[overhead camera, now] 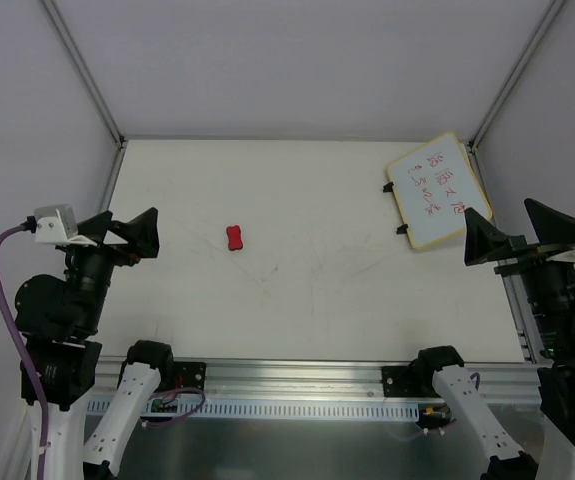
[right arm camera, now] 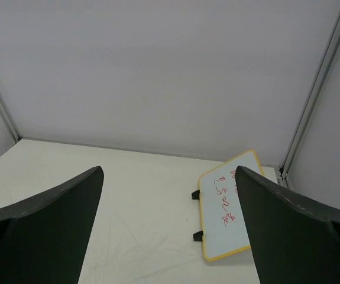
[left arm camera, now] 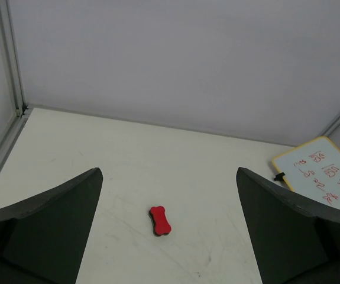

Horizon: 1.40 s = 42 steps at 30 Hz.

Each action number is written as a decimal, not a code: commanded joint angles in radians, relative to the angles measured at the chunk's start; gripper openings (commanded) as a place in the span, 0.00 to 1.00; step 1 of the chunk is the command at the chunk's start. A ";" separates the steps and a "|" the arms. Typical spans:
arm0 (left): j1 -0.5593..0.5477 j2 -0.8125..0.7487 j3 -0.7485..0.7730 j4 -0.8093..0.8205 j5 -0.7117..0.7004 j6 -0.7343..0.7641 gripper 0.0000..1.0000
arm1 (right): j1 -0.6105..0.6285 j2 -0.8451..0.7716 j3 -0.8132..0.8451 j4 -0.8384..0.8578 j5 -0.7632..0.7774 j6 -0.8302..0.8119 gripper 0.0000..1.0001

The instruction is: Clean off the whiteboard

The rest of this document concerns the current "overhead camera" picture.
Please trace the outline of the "yellow-framed whiteboard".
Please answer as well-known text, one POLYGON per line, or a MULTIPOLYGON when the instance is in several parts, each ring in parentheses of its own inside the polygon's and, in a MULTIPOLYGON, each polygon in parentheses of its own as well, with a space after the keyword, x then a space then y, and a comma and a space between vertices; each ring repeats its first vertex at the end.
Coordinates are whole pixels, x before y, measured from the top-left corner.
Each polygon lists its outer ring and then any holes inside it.
POLYGON ((489 220, 493 212, 465 146, 448 131, 386 167, 391 192, 415 250, 432 247, 465 230, 465 210, 489 220))

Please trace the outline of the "red bone-shaped eraser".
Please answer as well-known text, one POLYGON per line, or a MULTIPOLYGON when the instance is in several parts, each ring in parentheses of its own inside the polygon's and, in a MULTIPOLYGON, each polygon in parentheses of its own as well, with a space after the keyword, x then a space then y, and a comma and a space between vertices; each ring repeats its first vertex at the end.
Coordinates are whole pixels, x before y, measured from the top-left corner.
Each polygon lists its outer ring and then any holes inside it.
POLYGON ((244 248, 242 229, 239 225, 226 228, 227 246, 229 251, 239 251, 244 248))

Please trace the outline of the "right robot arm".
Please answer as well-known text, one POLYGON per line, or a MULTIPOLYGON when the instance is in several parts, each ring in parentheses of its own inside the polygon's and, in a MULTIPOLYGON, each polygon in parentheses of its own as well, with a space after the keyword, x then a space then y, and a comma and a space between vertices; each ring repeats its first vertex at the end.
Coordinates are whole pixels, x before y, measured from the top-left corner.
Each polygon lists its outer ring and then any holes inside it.
POLYGON ((524 201, 537 240, 510 236, 473 208, 464 211, 468 266, 495 263, 522 280, 549 365, 537 370, 544 444, 538 460, 493 415, 452 346, 419 351, 408 371, 416 389, 440 397, 488 460, 484 479, 575 479, 575 217, 524 201))

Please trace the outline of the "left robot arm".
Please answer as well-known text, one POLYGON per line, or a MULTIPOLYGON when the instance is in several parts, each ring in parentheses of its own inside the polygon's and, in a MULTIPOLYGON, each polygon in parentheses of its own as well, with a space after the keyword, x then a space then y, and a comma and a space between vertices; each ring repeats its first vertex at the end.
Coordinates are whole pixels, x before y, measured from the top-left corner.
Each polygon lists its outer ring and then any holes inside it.
POLYGON ((93 341, 117 267, 155 259, 158 211, 128 222, 109 211, 77 222, 67 205, 38 209, 21 228, 65 255, 61 278, 26 280, 14 304, 14 325, 27 352, 21 360, 21 397, 30 408, 34 479, 115 479, 140 414, 156 391, 175 379, 172 348, 139 340, 121 365, 117 390, 91 436, 87 407, 102 346, 93 341))

